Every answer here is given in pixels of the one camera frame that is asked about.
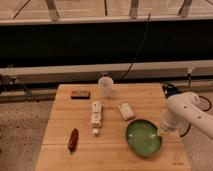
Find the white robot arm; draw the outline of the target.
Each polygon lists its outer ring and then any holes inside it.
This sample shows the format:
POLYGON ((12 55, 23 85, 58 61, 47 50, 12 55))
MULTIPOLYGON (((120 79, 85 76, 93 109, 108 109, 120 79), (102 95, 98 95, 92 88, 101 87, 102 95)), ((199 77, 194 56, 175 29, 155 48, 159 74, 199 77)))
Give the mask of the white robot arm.
POLYGON ((182 119, 197 127, 201 132, 213 139, 213 116, 197 107, 199 96, 194 92, 185 92, 169 96, 166 108, 160 115, 160 129, 173 132, 178 129, 182 119))

